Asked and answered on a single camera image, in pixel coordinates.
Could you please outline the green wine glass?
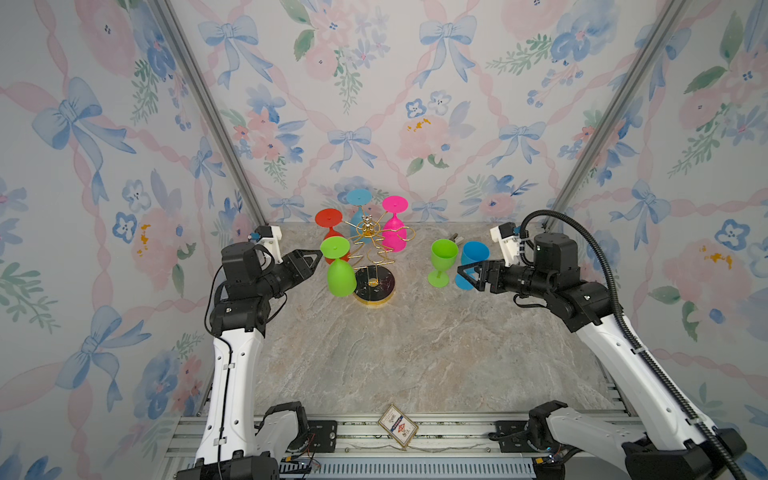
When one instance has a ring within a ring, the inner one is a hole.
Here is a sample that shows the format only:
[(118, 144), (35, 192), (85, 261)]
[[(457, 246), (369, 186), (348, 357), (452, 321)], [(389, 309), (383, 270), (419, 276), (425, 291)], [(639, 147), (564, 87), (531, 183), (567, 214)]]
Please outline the green wine glass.
[(435, 288), (444, 288), (450, 283), (448, 271), (458, 256), (457, 244), (449, 239), (439, 239), (431, 245), (431, 263), (434, 268), (428, 275), (428, 281)]
[(323, 256), (331, 261), (327, 273), (328, 289), (336, 297), (351, 295), (357, 286), (354, 268), (344, 257), (350, 252), (349, 241), (341, 236), (325, 239), (321, 244)]

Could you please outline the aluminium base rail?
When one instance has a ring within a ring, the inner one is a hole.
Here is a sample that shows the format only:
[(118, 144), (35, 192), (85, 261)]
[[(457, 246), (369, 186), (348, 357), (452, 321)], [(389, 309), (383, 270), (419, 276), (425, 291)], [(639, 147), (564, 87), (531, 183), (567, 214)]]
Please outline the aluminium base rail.
[[(636, 433), (639, 418), (621, 410), (593, 410), (597, 420), (615, 426), (614, 433)], [(314, 453), (313, 467), (304, 474), (306, 457), (296, 463), (280, 465), (280, 479), (537, 479), (534, 458), (543, 453), (528, 447), (502, 452), (500, 442), (488, 438), (501, 421), (523, 423), (524, 413), (414, 414), (415, 437), (407, 447), (392, 439), (378, 424), (376, 415), (310, 416), (310, 423), (332, 420), (336, 427), (323, 437), (335, 442), (332, 452)], [(204, 422), (183, 417), (176, 427), (170, 446), (150, 479), (176, 479), (176, 474), (194, 463), (194, 453), (201, 440)], [(607, 461), (589, 453), (577, 454), (566, 463), (566, 478), (629, 479), (628, 475)]]

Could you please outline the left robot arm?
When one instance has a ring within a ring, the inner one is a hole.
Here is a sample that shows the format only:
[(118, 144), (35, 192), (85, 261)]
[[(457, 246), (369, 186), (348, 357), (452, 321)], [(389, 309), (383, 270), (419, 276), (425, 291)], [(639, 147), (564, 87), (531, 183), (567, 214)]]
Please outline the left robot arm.
[(270, 303), (315, 273), (322, 253), (296, 249), (282, 257), (264, 242), (240, 242), (222, 251), (222, 274), (214, 283), (206, 327), (214, 347), (214, 377), (206, 428), (193, 464), (179, 479), (277, 479), (292, 444), (309, 431), (298, 401), (254, 416), (257, 360)]

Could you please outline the blue wine glass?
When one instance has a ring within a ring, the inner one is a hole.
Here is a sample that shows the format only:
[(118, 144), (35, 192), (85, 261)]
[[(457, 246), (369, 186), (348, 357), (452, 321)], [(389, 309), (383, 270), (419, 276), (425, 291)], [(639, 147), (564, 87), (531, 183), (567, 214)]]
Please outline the blue wine glass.
[[(479, 241), (469, 241), (463, 246), (460, 266), (464, 266), (471, 263), (485, 261), (490, 256), (490, 249), (488, 246)], [(473, 286), (464, 279), (460, 274), (455, 278), (456, 286), (464, 291), (473, 290)]]

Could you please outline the teal wine glass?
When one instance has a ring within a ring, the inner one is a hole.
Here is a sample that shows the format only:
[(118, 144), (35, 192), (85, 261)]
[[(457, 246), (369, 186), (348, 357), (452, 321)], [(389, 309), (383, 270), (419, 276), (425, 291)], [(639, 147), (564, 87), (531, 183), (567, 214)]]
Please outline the teal wine glass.
[(347, 194), (347, 202), (356, 208), (350, 220), (351, 225), (358, 225), (363, 221), (363, 207), (373, 199), (372, 193), (367, 189), (355, 189)]

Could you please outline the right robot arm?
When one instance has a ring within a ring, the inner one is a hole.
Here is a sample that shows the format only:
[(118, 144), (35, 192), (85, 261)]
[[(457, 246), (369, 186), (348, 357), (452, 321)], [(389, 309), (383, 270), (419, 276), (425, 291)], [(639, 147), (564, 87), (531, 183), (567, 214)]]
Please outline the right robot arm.
[(507, 247), (503, 259), (462, 265), (457, 273), (478, 291), (538, 299), (599, 359), (642, 423), (623, 429), (550, 401), (530, 412), (531, 442), (572, 446), (632, 479), (743, 478), (737, 461), (747, 451), (745, 440), (690, 402), (615, 312), (607, 286), (582, 279), (577, 243), (564, 234), (539, 234), (529, 265), (516, 251)]

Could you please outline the pink wine glass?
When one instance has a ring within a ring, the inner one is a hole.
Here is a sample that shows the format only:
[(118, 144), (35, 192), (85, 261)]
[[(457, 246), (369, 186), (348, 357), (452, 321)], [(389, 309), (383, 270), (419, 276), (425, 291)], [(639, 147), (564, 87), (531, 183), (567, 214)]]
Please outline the pink wine glass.
[(401, 196), (389, 196), (382, 202), (382, 208), (392, 215), (382, 230), (382, 245), (392, 252), (401, 252), (407, 246), (408, 233), (399, 215), (409, 207), (408, 201)]

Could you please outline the diamond label card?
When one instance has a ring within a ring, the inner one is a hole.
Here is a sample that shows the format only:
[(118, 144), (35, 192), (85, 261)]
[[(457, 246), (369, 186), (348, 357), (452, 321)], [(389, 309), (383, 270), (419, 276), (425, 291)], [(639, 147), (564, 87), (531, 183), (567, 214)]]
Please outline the diamond label card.
[(378, 419), (378, 425), (402, 448), (407, 448), (419, 426), (396, 405), (390, 404)]

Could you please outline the gold wine glass rack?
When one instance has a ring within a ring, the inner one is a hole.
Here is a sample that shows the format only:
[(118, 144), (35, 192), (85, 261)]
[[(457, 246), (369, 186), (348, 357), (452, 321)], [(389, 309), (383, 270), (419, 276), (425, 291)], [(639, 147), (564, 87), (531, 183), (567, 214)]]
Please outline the gold wine glass rack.
[(414, 237), (409, 226), (384, 228), (379, 220), (363, 214), (357, 224), (349, 223), (354, 233), (350, 242), (348, 263), (355, 270), (355, 298), (366, 307), (381, 307), (391, 300), (396, 290), (396, 279), (390, 266), (395, 249), (385, 246), (384, 241), (394, 239), (407, 245)]

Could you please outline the red wine glass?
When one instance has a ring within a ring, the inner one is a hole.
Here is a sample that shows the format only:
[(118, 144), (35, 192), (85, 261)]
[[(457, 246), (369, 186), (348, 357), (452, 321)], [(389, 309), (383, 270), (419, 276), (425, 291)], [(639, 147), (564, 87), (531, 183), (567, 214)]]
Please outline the red wine glass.
[[(336, 238), (339, 237), (341, 239), (347, 240), (339, 231), (336, 230), (335, 227), (340, 225), (342, 223), (343, 214), (340, 210), (334, 209), (334, 208), (326, 208), (321, 211), (319, 211), (315, 216), (315, 223), (322, 228), (325, 228), (328, 230), (326, 233), (323, 242), (321, 243), (321, 250), (323, 251), (323, 255), (325, 256), (326, 262), (328, 264), (333, 263), (337, 258), (330, 258), (325, 255), (325, 250), (322, 248), (322, 244), (325, 243), (325, 241), (329, 238)], [(341, 257), (341, 260), (343, 261), (349, 261), (349, 242), (347, 241), (347, 251), (346, 253)]]

